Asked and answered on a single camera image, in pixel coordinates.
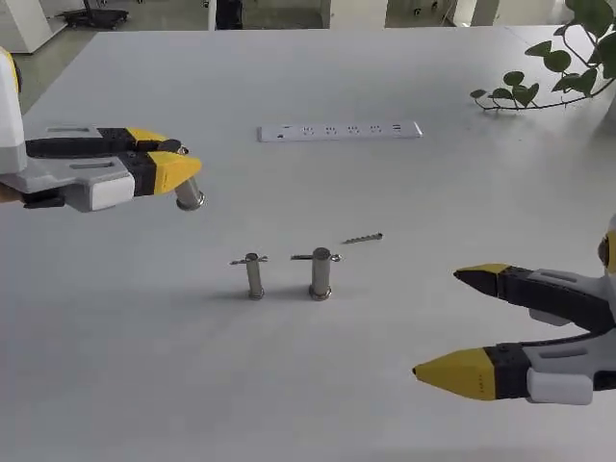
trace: electrical outlet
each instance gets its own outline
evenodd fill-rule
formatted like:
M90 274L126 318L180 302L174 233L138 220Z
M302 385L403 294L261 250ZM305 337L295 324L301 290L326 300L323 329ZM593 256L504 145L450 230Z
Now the electrical outlet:
M328 123L259 127L261 142L334 141L392 138L420 138L423 135L413 120L379 123Z

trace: gray floor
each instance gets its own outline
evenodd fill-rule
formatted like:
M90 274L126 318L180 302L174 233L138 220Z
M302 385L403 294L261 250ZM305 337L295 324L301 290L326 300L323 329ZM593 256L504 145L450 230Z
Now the gray floor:
M109 0L107 8L128 10L130 20L119 31L203 31L208 28L208 12L202 0ZM440 15L424 11L419 16L402 8L390 8L386 27L425 27L440 25ZM254 0L244 2L246 29L318 29L321 16L310 9L259 8ZM18 55L22 70L22 112L26 113L64 68L96 34L92 30L65 29L34 55Z

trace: robotic arm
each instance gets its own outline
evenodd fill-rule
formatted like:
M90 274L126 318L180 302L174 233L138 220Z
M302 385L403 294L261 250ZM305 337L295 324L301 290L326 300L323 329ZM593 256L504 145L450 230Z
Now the robotic arm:
M78 125L47 127L27 140L20 90L19 69L0 48L0 184L25 208L69 205L92 212L170 191L182 210L205 202L194 180L201 162L180 141L139 128Z
M551 269L488 264L454 276L481 293L528 309L536 321L572 322L586 333L540 342L455 351L420 364L417 378L465 398L525 398L589 404L594 392L616 389L616 216L602 242L602 277Z

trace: office chair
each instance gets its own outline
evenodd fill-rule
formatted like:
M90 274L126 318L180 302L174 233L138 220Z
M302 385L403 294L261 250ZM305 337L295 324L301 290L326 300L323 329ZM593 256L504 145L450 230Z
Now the office chair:
M106 0L101 0L101 2L103 5L107 3ZM90 6L90 0L84 0L83 10L61 13L60 16L70 27L115 30L118 24L126 22L128 12L125 10L95 10Z

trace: white power strip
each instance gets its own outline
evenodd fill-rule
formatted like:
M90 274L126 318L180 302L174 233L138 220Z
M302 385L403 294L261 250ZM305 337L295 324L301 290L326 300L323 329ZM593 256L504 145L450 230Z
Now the white power strip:
M422 135L419 125L413 120L376 123L271 125L259 127L258 131L260 142L420 138Z

